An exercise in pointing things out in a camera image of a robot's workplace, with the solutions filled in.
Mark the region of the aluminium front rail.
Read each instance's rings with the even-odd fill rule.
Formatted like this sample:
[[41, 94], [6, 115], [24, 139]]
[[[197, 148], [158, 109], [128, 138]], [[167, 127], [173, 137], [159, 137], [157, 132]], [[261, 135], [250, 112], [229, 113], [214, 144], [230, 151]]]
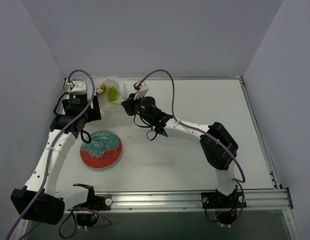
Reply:
[[[199, 212], [204, 190], [109, 192], [112, 213]], [[244, 190], [246, 211], [291, 210], [287, 189]]]

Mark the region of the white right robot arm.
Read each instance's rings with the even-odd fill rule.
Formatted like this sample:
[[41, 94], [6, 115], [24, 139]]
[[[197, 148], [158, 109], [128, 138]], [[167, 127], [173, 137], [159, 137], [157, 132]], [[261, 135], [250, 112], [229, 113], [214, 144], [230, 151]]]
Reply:
[[122, 102], [129, 116], [139, 116], [145, 122], [145, 128], [150, 128], [155, 135], [175, 137], [200, 144], [206, 160], [216, 169], [217, 200], [222, 206], [229, 206], [235, 200], [234, 162], [238, 144], [225, 127], [215, 122], [212, 125], [194, 124], [175, 119], [156, 106], [151, 96], [135, 98], [129, 95]]

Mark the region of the white plastic bag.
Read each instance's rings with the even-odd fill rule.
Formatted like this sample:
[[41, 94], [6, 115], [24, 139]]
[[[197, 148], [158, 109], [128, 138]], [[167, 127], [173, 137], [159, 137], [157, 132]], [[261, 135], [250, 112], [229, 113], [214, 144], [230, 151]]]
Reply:
[[94, 78], [96, 96], [99, 102], [101, 117], [119, 110], [127, 98], [126, 84], [117, 76]]

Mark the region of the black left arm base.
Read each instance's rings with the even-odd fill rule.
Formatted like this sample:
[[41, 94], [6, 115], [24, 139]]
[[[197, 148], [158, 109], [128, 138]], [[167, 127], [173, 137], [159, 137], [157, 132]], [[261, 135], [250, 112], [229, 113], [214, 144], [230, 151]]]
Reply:
[[83, 190], [83, 197], [80, 203], [74, 205], [77, 211], [87, 211], [88, 213], [78, 213], [77, 224], [85, 228], [105, 228], [111, 225], [111, 221], [97, 214], [98, 211], [109, 211], [112, 204], [110, 194], [95, 195], [92, 185], [76, 183], [75, 189]]

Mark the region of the red and teal plate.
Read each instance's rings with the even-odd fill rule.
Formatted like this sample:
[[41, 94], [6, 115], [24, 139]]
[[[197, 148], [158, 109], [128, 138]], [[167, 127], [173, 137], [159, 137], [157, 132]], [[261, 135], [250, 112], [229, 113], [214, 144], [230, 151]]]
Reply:
[[91, 133], [82, 142], [80, 157], [92, 169], [102, 170], [114, 165], [121, 157], [123, 144], [117, 134], [100, 130]]

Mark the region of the yellow fake mango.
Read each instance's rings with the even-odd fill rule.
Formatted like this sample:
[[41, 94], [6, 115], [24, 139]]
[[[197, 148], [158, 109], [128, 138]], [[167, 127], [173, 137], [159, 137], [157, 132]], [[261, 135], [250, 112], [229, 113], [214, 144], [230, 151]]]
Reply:
[[103, 92], [103, 91], [105, 91], [106, 89], [107, 89], [107, 87], [106, 87], [104, 84], [102, 84], [102, 85], [99, 87], [100, 92]]

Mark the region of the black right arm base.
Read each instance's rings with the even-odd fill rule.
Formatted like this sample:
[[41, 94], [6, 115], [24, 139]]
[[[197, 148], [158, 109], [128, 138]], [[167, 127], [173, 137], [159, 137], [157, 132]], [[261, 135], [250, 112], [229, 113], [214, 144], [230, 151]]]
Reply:
[[243, 191], [235, 189], [229, 196], [218, 192], [201, 193], [202, 208], [206, 218], [221, 226], [232, 227], [247, 207]]

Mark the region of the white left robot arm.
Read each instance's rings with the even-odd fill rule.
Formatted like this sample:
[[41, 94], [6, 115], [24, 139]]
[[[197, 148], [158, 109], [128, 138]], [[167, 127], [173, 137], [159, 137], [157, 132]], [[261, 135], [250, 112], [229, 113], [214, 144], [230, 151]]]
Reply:
[[85, 91], [73, 91], [68, 99], [59, 99], [64, 114], [56, 113], [50, 125], [46, 147], [29, 180], [22, 189], [14, 189], [11, 200], [25, 220], [55, 225], [66, 209], [79, 205], [85, 210], [95, 205], [95, 196], [85, 190], [78, 196], [57, 196], [56, 185], [68, 152], [85, 131], [86, 123], [101, 119], [98, 98]]

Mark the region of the green fake starfruit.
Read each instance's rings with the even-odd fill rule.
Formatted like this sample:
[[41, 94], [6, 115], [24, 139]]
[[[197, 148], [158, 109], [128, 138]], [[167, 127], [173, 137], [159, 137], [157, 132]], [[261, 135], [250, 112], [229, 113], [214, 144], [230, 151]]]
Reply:
[[115, 87], [110, 87], [107, 91], [107, 98], [110, 102], [115, 102], [118, 99], [118, 91]]

